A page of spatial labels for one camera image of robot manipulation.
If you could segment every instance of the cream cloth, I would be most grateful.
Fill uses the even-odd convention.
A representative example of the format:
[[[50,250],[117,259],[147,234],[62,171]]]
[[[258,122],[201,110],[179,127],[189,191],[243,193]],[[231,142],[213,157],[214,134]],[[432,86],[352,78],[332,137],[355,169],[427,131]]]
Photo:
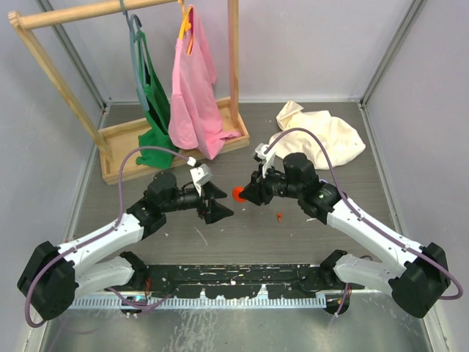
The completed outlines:
[[[283,131],[294,127],[310,130],[324,145],[332,166],[345,165],[365,150],[365,144],[356,129],[344,120],[332,117],[329,111],[301,112],[302,110],[301,105],[290,100],[277,115],[278,126]],[[270,137],[269,144],[279,134]],[[276,144],[275,151],[282,159],[290,153],[302,152],[316,169],[329,169],[319,145],[304,132],[288,133]]]

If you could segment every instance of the pink shirt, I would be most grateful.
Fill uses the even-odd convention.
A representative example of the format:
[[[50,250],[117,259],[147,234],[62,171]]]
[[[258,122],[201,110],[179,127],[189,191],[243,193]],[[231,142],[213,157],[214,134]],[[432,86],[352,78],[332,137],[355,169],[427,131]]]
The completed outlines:
[[[204,27],[194,7],[190,16],[192,30],[176,43],[169,136],[177,147],[186,150],[198,148],[207,158],[213,159],[225,139],[238,137],[240,133],[223,131],[222,117],[212,87],[217,71]],[[192,52],[187,54],[191,33],[193,47]]]

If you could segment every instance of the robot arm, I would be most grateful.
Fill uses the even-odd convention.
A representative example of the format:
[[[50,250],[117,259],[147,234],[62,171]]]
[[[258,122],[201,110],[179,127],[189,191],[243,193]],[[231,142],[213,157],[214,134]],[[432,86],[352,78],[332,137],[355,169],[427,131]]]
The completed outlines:
[[[77,240],[53,246],[40,244],[33,252],[19,281],[18,289],[26,296],[33,279],[54,258],[75,249],[63,257],[37,283],[31,303],[44,320],[62,314],[75,298],[112,286],[126,285],[139,289],[148,277],[147,266],[133,253],[123,252],[107,262],[98,263],[115,251],[139,242],[155,233],[166,223],[166,213],[196,209],[206,224],[213,224],[233,211],[216,200],[226,193],[210,180],[212,174],[206,165],[191,170],[193,187],[177,187],[176,177],[170,172],[156,174],[143,198],[127,209],[115,229],[115,221]],[[80,243],[91,241],[78,248]]]
[[[439,270],[410,253],[413,249],[432,258],[448,268],[445,252],[436,244],[423,247],[364,212],[361,207],[346,197],[357,211],[355,215],[342,199],[338,189],[321,181],[314,166],[303,153],[293,153],[284,159],[284,172],[273,167],[272,151],[267,145],[256,148],[254,158],[260,162],[258,171],[251,175],[251,182],[240,193],[240,197],[256,205],[266,205],[273,197],[289,197],[298,200],[298,205],[310,217],[317,218],[346,235],[375,254],[381,263],[354,257],[345,251],[336,250],[322,264],[326,280],[356,283],[391,295],[407,313],[422,318],[448,288],[450,281]],[[362,221],[373,225],[398,239],[404,248],[378,234]]]

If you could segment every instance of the orange object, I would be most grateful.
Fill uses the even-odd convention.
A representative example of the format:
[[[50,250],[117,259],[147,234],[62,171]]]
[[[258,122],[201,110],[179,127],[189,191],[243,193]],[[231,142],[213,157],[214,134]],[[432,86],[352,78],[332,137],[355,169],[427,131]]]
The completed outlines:
[[[145,288],[145,297],[148,298],[149,289],[152,287],[152,278],[147,279],[147,288]]]
[[[192,6],[189,6],[186,10],[184,0],[178,0],[178,3],[182,5],[182,23],[181,23],[181,28],[179,31],[179,39],[182,40],[184,38],[184,34],[188,32],[190,29],[192,29],[192,24],[190,20],[190,13],[192,10]],[[191,40],[189,41],[188,50],[187,50],[188,55],[192,52],[192,45],[193,45],[193,36],[191,37]]]
[[[240,197],[240,193],[244,191],[244,187],[238,186],[233,188],[232,196],[233,199],[239,203],[244,203],[246,199]]]

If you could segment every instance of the white wall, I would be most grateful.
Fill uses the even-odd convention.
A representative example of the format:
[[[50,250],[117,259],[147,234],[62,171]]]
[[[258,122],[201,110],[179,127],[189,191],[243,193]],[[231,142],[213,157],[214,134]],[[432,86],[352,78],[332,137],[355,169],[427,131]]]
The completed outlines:
[[[96,0],[52,0],[54,8]],[[193,0],[218,68],[216,95],[229,94],[226,0]],[[411,0],[241,0],[240,98],[361,98]],[[137,10],[157,74],[171,92],[177,3]],[[136,101],[122,14],[65,25],[103,96]]]
[[[441,245],[450,271],[466,289],[468,33],[466,0],[428,1],[369,104],[407,234]],[[448,291],[454,293],[454,285]],[[466,352],[468,294],[442,304],[453,351]]]
[[[16,288],[33,249],[59,243],[70,219],[91,139],[7,20],[7,11],[38,12],[31,0],[1,0],[0,22],[0,303],[2,351],[24,331],[24,297]],[[37,31],[92,120],[100,110],[51,29]]]

